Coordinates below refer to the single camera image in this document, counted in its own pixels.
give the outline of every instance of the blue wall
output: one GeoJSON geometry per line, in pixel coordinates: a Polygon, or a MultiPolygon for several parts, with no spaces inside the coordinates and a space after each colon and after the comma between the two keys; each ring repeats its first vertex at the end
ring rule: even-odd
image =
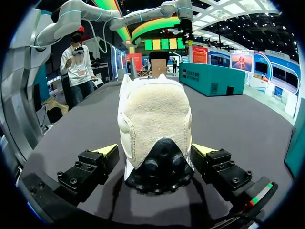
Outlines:
{"type": "Polygon", "coordinates": [[[46,65],[42,65],[37,73],[34,84],[39,84],[41,102],[50,98],[48,80],[46,74],[46,65]]]}

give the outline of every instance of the red cap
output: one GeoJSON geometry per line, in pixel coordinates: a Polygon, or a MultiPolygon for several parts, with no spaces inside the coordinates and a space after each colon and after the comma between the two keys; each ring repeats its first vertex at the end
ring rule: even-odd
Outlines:
{"type": "Polygon", "coordinates": [[[82,34],[85,33],[85,28],[81,25],[77,32],[81,32],[82,34]]]}

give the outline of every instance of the white jacket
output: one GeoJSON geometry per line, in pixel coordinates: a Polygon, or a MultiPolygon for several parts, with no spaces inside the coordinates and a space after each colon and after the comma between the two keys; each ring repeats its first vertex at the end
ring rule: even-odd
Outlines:
{"type": "Polygon", "coordinates": [[[61,56],[61,74],[65,75],[68,73],[69,80],[70,80],[70,87],[90,81],[91,77],[94,76],[93,70],[91,67],[91,60],[90,60],[88,47],[86,45],[80,45],[79,47],[84,48],[83,54],[73,56],[72,48],[76,49],[77,47],[70,46],[63,52],[63,54],[61,56]],[[72,64],[67,69],[65,67],[65,65],[69,58],[72,59],[72,64]],[[78,74],[78,66],[84,66],[84,69],[85,69],[84,75],[78,74]]]}

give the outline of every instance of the exhibition booth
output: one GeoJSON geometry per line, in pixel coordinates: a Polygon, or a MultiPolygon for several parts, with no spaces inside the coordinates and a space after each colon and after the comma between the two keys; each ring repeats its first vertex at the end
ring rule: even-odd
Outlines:
{"type": "Polygon", "coordinates": [[[267,100],[264,104],[274,102],[276,109],[287,114],[291,120],[295,117],[301,82],[300,67],[288,55],[271,50],[228,52],[200,45],[190,46],[189,53],[190,63],[204,63],[243,71],[247,93],[247,87],[256,89],[268,96],[259,97],[260,101],[267,100]]]}

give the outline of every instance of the face mask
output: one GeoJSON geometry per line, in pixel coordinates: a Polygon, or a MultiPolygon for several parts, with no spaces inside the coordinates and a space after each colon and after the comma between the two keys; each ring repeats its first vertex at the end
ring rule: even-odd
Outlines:
{"type": "Polygon", "coordinates": [[[80,35],[73,36],[72,41],[73,41],[73,43],[80,42],[81,41],[81,36],[80,35]]]}

